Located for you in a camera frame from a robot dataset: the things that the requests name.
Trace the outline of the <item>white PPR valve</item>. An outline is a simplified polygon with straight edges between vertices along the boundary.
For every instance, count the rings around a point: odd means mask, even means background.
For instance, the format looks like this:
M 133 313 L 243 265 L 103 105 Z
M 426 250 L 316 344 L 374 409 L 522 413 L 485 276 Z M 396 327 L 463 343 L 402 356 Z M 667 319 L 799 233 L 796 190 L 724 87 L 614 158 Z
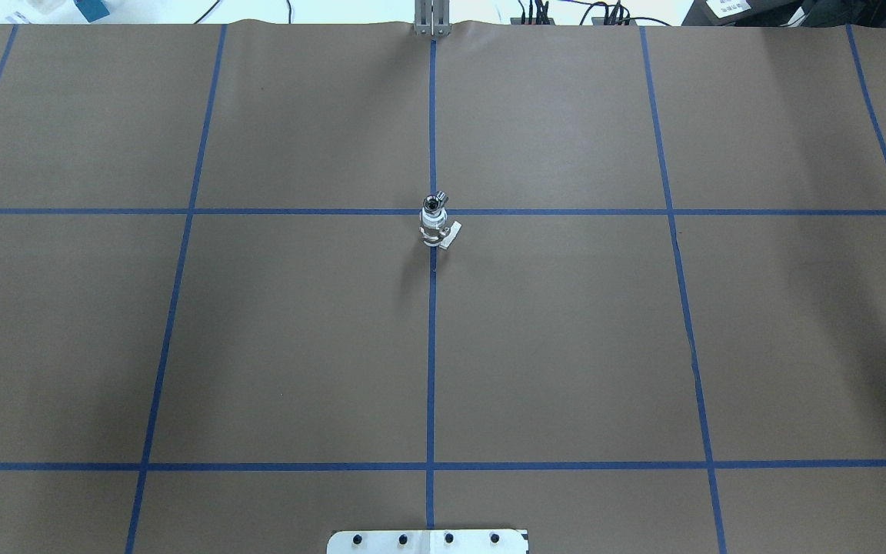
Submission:
M 429 248 L 447 250 L 456 241 L 463 225 L 448 214 L 446 208 L 422 209 L 419 214 L 421 240 Z

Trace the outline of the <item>teal box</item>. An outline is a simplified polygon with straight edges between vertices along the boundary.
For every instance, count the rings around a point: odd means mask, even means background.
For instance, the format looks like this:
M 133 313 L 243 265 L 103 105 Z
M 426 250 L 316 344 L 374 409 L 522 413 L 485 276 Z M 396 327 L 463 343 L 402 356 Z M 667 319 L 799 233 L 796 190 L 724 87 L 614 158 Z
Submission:
M 73 4 L 87 22 L 97 22 L 112 13 L 105 0 L 74 0 Z

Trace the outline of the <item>aluminium frame post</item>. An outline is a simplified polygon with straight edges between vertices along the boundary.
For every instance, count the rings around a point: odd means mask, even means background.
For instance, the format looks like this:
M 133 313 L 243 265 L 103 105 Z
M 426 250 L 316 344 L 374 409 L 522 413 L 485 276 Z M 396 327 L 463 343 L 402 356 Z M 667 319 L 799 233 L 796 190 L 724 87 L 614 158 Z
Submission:
M 450 35 L 451 4 L 449 0 L 415 0 L 414 34 L 433 39 Z

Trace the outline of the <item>white metal base plate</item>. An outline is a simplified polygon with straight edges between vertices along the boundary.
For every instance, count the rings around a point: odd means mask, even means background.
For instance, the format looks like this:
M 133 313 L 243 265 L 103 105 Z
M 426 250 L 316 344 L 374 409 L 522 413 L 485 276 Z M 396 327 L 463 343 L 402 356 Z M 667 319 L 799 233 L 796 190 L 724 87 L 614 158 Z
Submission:
M 528 553 L 519 529 L 345 530 L 331 534 L 327 553 Z

